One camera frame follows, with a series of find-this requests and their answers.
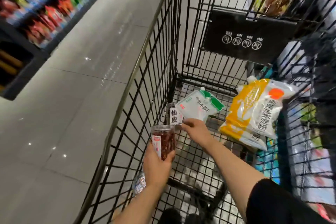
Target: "red chili in jar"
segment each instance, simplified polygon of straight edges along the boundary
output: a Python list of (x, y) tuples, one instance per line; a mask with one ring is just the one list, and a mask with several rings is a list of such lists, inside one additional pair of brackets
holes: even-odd
[(175, 132), (174, 126), (155, 125), (152, 127), (152, 144), (154, 149), (162, 160), (175, 150)]

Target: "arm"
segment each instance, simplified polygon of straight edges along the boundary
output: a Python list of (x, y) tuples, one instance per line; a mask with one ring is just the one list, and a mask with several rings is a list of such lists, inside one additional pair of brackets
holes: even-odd
[(146, 187), (114, 220), (115, 224), (147, 224), (169, 178), (175, 151), (165, 161), (159, 159), (153, 145), (147, 146), (143, 160)]
[(240, 214), (246, 219), (251, 191), (258, 181), (266, 177), (215, 140), (203, 121), (187, 119), (184, 122), (182, 129), (215, 160)]

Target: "shopping cart basket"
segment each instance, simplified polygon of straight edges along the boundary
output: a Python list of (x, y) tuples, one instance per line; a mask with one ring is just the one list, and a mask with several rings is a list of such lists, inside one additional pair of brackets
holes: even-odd
[[(320, 172), (314, 169), (315, 160), (327, 159), (330, 163), (334, 157), (332, 140), (311, 144), (316, 128), (325, 126), (333, 131), (334, 124), (318, 122), (310, 114), (316, 101), (322, 103), (319, 108), (334, 101), (334, 75), (323, 77), (320, 67), (327, 64), (334, 72), (335, 4), (333, 0), (273, 1), (160, 1), (75, 223), (109, 223), (129, 204), (134, 198), (131, 185), (142, 169), (151, 127), (166, 122), (167, 103), (177, 102), (201, 86), (226, 106), (209, 116), (206, 124), (234, 154), (258, 166), (302, 200), (311, 201), (312, 197), (307, 197), (311, 188), (314, 193), (321, 188), (334, 192), (333, 167)], [(322, 57), (329, 62), (322, 64)], [(250, 75), (287, 81), (300, 88), (279, 117), (278, 140), (268, 141), (268, 151), (263, 154), (217, 130), (237, 95), (236, 86), (245, 84)], [(327, 83), (324, 86), (329, 91), (314, 89), (321, 82)], [(328, 98), (325, 102), (321, 92)], [(197, 213), (205, 222), (243, 223), (214, 160), (185, 132), (176, 134), (176, 140), (172, 173), (152, 223), (170, 207), (178, 209), (183, 218)], [(313, 150), (326, 145), (328, 156), (313, 159)], [(329, 186), (312, 187), (311, 180), (306, 181), (309, 175), (331, 182)]]

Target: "left hand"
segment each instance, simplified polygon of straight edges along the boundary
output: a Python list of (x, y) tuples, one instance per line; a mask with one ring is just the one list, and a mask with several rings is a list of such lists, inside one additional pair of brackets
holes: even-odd
[(143, 172), (145, 173), (146, 187), (157, 188), (163, 191), (170, 176), (171, 163), (175, 157), (175, 151), (171, 151), (165, 161), (162, 161), (155, 152), (151, 142), (147, 146), (143, 160)]

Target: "green and white packaging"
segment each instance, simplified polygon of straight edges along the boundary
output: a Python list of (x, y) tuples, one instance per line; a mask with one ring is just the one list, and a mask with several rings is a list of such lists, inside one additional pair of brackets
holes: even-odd
[(220, 112), (225, 105), (206, 91), (204, 87), (201, 87), (200, 90), (195, 90), (183, 98), (175, 107), (183, 114), (184, 118), (206, 121), (209, 115)]

